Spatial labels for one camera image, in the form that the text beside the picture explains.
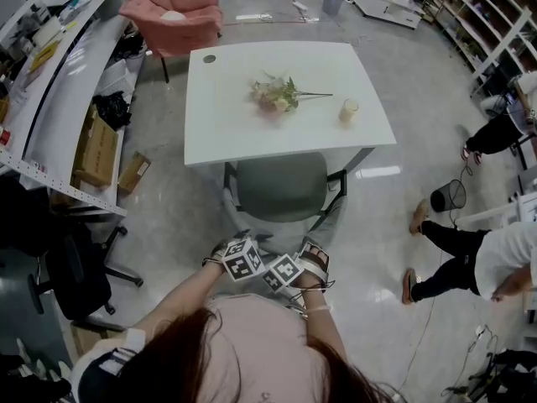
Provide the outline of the white desk table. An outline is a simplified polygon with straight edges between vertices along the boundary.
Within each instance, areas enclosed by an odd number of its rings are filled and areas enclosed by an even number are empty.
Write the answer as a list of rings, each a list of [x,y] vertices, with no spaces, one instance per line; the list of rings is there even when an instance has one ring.
[[[265,80],[264,73],[290,76],[301,91],[333,96],[301,101],[294,113],[280,118],[259,117],[248,101],[248,82]],[[349,124],[338,117],[346,99],[359,104]],[[378,94],[350,44],[288,40],[191,52],[184,138],[187,166],[355,149],[347,172],[374,149],[396,142]]]

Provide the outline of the person's right hand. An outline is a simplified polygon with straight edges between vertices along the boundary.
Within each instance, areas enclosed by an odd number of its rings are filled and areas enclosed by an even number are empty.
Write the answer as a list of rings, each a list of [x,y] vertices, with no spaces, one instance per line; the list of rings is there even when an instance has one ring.
[[[314,244],[309,244],[308,249],[305,251],[306,257],[309,261],[317,264],[323,270],[328,269],[329,255]]]

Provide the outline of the black plastic bag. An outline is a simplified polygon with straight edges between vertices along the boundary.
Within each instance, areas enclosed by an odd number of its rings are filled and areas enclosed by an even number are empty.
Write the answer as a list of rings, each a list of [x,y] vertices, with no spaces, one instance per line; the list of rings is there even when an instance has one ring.
[[[121,92],[114,92],[106,96],[96,95],[92,98],[92,102],[96,106],[100,118],[114,131],[130,124],[132,114],[129,112],[129,105]]]

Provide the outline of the large cardboard box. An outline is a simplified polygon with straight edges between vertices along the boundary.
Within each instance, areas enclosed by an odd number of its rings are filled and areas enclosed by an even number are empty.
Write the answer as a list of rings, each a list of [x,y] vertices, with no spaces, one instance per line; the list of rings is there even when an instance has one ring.
[[[117,139],[117,132],[99,116],[96,105],[91,104],[76,148],[72,175],[98,188],[110,186]]]

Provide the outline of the black office chair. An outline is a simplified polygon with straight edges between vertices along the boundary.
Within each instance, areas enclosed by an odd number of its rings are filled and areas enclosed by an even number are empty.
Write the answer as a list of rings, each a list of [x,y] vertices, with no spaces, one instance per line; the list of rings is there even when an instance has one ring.
[[[36,276],[28,276],[29,294],[37,313],[44,313],[40,297],[51,291],[68,320],[82,320],[100,308],[110,315],[114,314],[108,278],[115,277],[138,288],[143,285],[140,275],[121,271],[108,263],[108,255],[117,236],[127,234],[124,226],[116,226],[104,242],[97,243],[86,225],[74,226],[44,255],[49,278],[39,282]]]

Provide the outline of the person's right forearm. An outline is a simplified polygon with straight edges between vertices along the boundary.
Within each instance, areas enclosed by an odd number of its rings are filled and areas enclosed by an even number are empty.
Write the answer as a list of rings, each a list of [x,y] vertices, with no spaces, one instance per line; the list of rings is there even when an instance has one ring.
[[[321,290],[302,290],[301,295],[306,308],[328,305]],[[342,359],[347,360],[347,353],[336,327],[331,311],[319,311],[306,315],[308,338],[315,338],[330,346]]]

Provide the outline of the person's pink top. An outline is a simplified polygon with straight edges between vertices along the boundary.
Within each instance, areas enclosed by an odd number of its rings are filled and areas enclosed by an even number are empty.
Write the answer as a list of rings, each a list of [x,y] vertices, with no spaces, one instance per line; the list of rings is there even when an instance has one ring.
[[[383,392],[306,316],[261,296],[216,298],[194,314],[201,337],[195,403],[383,403]]]

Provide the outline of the white plastic basket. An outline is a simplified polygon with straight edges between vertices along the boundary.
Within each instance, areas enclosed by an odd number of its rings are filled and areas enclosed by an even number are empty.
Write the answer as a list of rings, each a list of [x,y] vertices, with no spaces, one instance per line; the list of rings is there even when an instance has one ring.
[[[127,62],[125,59],[121,59],[102,72],[96,86],[95,95],[109,96],[113,93],[121,92],[123,97],[127,97],[131,96],[134,90],[135,85]]]

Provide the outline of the white metal shelving rack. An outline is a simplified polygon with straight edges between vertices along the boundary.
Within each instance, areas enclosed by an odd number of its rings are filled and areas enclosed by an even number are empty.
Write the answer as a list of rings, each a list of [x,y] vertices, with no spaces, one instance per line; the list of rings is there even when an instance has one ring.
[[[21,175],[27,189],[42,186],[76,201],[72,210],[80,214],[127,212],[117,204],[117,183],[125,130],[116,130],[116,147],[108,162],[111,180],[95,186],[72,185],[73,166],[87,111],[95,95],[107,91],[101,84],[112,66],[112,53],[128,29],[120,14],[107,20],[96,18],[106,0],[92,0],[67,29],[39,76],[28,83],[31,64],[26,62],[13,85],[21,94],[21,105],[12,106],[0,132],[9,132],[7,145],[0,145],[0,176]]]

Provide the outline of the white open shelf unit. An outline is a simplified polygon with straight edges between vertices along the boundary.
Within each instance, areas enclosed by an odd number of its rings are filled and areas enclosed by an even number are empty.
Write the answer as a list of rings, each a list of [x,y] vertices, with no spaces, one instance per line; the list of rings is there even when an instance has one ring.
[[[537,0],[435,1],[435,23],[472,71],[472,95],[537,71]]]

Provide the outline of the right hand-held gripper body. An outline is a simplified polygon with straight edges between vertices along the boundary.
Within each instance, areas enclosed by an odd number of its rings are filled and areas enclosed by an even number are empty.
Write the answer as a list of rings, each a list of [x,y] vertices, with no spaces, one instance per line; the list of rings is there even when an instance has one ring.
[[[316,245],[310,240],[305,240],[297,253],[284,254],[269,264],[263,274],[263,281],[272,292],[280,293],[285,288],[294,288],[300,291],[317,289],[324,293],[327,288],[331,287],[329,280],[330,256],[328,269],[323,270],[307,259],[305,251],[309,244]]]

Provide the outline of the cream glass candle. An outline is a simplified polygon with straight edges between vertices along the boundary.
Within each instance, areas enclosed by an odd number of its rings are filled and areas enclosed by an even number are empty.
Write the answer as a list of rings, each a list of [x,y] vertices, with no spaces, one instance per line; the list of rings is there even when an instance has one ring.
[[[353,99],[346,99],[341,106],[339,112],[339,121],[344,124],[349,124],[357,111],[359,110],[359,104]]]

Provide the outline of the flower bouquet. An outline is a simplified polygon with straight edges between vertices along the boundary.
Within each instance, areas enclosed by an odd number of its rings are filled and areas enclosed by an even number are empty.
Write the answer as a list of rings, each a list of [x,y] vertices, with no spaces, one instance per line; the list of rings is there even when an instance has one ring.
[[[264,73],[265,80],[248,82],[248,101],[254,105],[255,114],[263,118],[280,118],[294,113],[301,101],[332,97],[332,93],[301,91],[288,76]]]

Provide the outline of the grey office chair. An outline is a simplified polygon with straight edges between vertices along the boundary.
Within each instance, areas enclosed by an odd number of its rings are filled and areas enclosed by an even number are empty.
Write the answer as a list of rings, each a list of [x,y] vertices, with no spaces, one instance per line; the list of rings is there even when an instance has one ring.
[[[248,223],[246,216],[279,224],[315,217],[312,227],[301,235],[274,234],[257,243],[264,254],[293,255],[305,240],[322,248],[330,246],[347,205],[347,171],[330,174],[319,152],[241,160],[235,165],[226,162],[222,195],[239,232],[271,233]]]

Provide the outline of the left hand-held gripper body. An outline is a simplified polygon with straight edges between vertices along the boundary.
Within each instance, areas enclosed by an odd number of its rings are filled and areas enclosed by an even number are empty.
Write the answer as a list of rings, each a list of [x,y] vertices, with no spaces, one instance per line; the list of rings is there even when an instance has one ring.
[[[254,243],[248,239],[231,238],[220,242],[211,256],[203,259],[202,264],[207,263],[220,265],[233,282],[249,280],[266,271]]]

